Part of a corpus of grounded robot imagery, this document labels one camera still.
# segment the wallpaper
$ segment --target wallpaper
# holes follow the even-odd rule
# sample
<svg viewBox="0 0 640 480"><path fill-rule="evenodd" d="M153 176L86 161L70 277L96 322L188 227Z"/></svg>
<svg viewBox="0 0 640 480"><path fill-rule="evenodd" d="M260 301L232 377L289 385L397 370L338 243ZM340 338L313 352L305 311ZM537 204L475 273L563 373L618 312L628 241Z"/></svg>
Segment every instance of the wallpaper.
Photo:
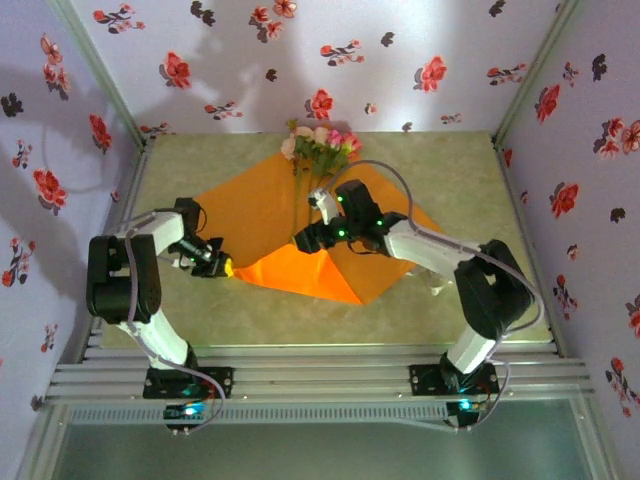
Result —
<svg viewBox="0 0 640 480"><path fill-rule="evenodd" d="M0 16L0 477L18 472L134 143L42 0Z"/></svg>
<svg viewBox="0 0 640 480"><path fill-rule="evenodd" d="M68 0L149 134L494 131L558 0Z"/></svg>
<svg viewBox="0 0 640 480"><path fill-rule="evenodd" d="M628 478L640 471L637 2L583 2L504 143L570 353L586 359Z"/></svg>

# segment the orange fabric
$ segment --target orange fabric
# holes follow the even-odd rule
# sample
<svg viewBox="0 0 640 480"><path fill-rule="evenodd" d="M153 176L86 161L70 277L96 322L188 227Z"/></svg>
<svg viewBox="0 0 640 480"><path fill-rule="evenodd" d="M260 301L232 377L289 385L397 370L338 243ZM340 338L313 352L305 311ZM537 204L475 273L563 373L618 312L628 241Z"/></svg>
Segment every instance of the orange fabric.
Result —
<svg viewBox="0 0 640 480"><path fill-rule="evenodd" d="M404 193L373 167L359 165L349 169L339 183L355 178L367 186L383 212L407 211ZM413 268L410 262L382 255L356 255L346 244L338 244L322 255L292 251L295 184L291 162L278 153L195 198L208 218L200 235L224 238L223 250L233 258L238 277L257 285L320 298L349 301L345 299L353 294L359 303L367 304ZM296 231L310 223L306 196L309 186L316 185L317 178L309 171L301 175ZM415 209L414 217L421 225L440 231L420 209ZM320 218L320 213L314 212L311 222ZM279 251L288 244L291 248ZM343 282L337 280L337 273Z"/></svg>
<svg viewBox="0 0 640 480"><path fill-rule="evenodd" d="M255 285L362 305L326 250L308 255L288 244L233 272L235 277Z"/></svg>

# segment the green stem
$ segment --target green stem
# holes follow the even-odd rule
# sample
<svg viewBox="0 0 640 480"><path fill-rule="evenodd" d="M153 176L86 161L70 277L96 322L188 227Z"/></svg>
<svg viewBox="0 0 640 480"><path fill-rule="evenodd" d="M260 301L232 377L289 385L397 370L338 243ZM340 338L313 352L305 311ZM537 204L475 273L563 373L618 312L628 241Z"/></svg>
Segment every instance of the green stem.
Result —
<svg viewBox="0 0 640 480"><path fill-rule="evenodd" d="M295 236L298 228L298 197L300 196L300 183L302 182L302 165L298 162L298 169L296 170L296 191L293 197L293 232L291 238Z"/></svg>

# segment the table surface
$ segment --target table surface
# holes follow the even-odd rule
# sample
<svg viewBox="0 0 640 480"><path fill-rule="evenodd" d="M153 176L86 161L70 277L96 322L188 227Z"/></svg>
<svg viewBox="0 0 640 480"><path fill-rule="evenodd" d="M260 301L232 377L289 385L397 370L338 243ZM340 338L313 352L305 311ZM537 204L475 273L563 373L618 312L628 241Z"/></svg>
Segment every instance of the table surface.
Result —
<svg viewBox="0 0 640 480"><path fill-rule="evenodd" d="M528 278L524 243L490 137L484 132L362 133L362 158L382 160L407 179L423 211L461 239L506 242ZM160 137L146 166L135 213L197 196L279 151L284 135ZM433 296L429 272L405 276L366 306L281 292L237 279L195 279L160 262L162 308L194 346L447 344L466 325L455 286ZM522 321L533 318L535 307ZM548 342L547 325L512 341ZM104 346L132 341L108 328Z"/></svg>

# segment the white flower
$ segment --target white flower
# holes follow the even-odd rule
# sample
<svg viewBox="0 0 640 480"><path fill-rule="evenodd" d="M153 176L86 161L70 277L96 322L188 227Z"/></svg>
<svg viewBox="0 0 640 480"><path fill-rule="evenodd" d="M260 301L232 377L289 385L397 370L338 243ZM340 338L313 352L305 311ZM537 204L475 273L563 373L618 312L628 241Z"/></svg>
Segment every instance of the white flower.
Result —
<svg viewBox="0 0 640 480"><path fill-rule="evenodd" d="M296 148L296 137L293 135L289 135L284 142L282 142L282 146L280 147L280 152L287 157L287 160L293 160L293 150Z"/></svg>
<svg viewBox="0 0 640 480"><path fill-rule="evenodd" d="M329 129L325 127L317 127L315 130L314 139L316 143L320 145L326 145L329 138Z"/></svg>
<svg viewBox="0 0 640 480"><path fill-rule="evenodd" d="M296 137L305 137L308 138L310 140L313 140L313 130L311 130L309 127L298 127L296 128L295 131Z"/></svg>

